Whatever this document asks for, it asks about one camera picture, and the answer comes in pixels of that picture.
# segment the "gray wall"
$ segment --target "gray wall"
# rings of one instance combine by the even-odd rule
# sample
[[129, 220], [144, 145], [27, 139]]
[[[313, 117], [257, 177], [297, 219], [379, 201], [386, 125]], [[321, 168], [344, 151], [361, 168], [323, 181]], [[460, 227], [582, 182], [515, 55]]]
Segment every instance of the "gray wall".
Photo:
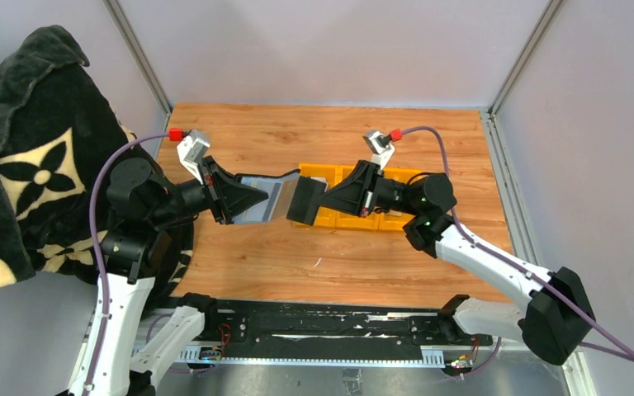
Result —
[[[634, 2], [566, 1], [499, 123], [541, 264], [578, 271], [634, 347]], [[634, 394], [634, 364], [588, 359], [599, 394]]]
[[[124, 124], [143, 136], [164, 127], [165, 116], [101, 1], [0, 0], [0, 62], [35, 28], [51, 24], [72, 32], [91, 60], [88, 73]], [[95, 287], [51, 274], [0, 290], [0, 395], [66, 388], [95, 294]]]
[[547, 0], [122, 0], [174, 102], [487, 106]]

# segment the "wooden table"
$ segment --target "wooden table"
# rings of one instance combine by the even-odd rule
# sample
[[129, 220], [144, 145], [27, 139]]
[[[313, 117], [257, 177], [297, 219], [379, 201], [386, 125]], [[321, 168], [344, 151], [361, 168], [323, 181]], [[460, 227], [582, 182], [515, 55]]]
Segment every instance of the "wooden table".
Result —
[[[362, 138], [368, 130], [416, 125], [443, 135], [461, 221], [511, 251], [477, 111], [177, 104], [169, 124], [207, 133], [209, 155], [228, 172], [267, 175], [298, 163], [355, 164], [371, 156]], [[429, 132], [407, 135], [396, 148], [389, 167], [442, 171]], [[191, 177], [172, 142], [164, 141], [158, 162], [172, 182]], [[224, 226], [208, 214], [197, 220], [192, 264], [175, 294], [189, 291], [225, 299], [424, 307], [440, 307], [460, 293], [507, 301], [468, 272], [415, 251], [404, 232], [305, 229], [287, 220]]]

